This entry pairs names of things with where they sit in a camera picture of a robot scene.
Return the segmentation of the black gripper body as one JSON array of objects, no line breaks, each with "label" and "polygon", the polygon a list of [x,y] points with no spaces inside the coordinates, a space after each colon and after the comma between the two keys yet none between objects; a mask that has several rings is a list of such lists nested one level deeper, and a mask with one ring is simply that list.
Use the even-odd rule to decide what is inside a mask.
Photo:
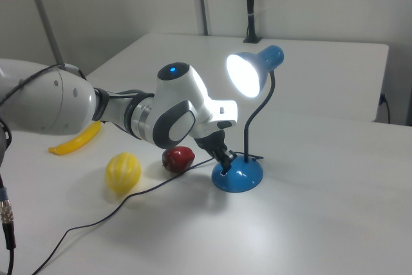
[{"label": "black gripper body", "polygon": [[205,150],[215,160],[224,160],[227,146],[225,145],[225,132],[218,130],[206,137],[195,138],[198,147]]}]

